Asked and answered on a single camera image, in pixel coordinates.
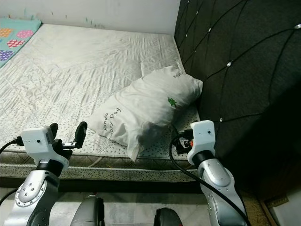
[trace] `mattress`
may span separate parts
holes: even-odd
[[[23,129],[53,122],[59,125],[56,138],[72,141],[77,125],[110,95],[171,65],[184,72],[170,35],[43,24],[0,69],[0,146]],[[192,105],[174,125],[187,129],[195,120]],[[169,142],[167,132],[132,162],[126,147],[88,129],[61,178],[190,181],[171,164]],[[186,155],[174,157],[190,169]],[[0,177],[25,178],[34,168],[24,147],[11,145],[0,156]]]

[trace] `white wall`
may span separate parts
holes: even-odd
[[[180,0],[0,0],[0,17],[174,34]]]

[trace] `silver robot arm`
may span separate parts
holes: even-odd
[[[184,149],[189,150],[187,154],[188,162],[197,167],[198,176],[229,198],[244,214],[246,214],[243,203],[235,191],[233,175],[214,157],[215,132],[213,122],[194,122],[191,124],[191,127],[192,133],[189,130],[186,130],[184,133],[189,134],[189,136],[193,138],[192,142],[190,142],[189,139],[185,140],[180,138],[178,143],[174,144],[177,147],[177,152],[179,153],[178,147],[181,147],[181,153],[185,152],[182,149],[183,144],[185,143],[186,148]],[[201,189],[207,199],[211,225],[247,225],[242,216],[224,199],[203,185],[201,185]]]
[[[81,148],[87,123],[81,122],[75,140],[62,144],[54,140],[58,125],[26,129],[20,145],[37,164],[15,195],[15,203],[4,226],[48,226],[50,211],[58,198],[59,176],[69,166],[72,148]]]

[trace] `dark gray headboard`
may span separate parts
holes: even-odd
[[[300,0],[181,0],[174,37],[186,73],[204,82],[199,115],[237,174],[301,136],[298,28]]]

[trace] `pillow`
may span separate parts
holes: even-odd
[[[170,66],[141,77],[113,94],[87,120],[101,136],[127,146],[135,161],[183,109],[200,95],[203,82]]]

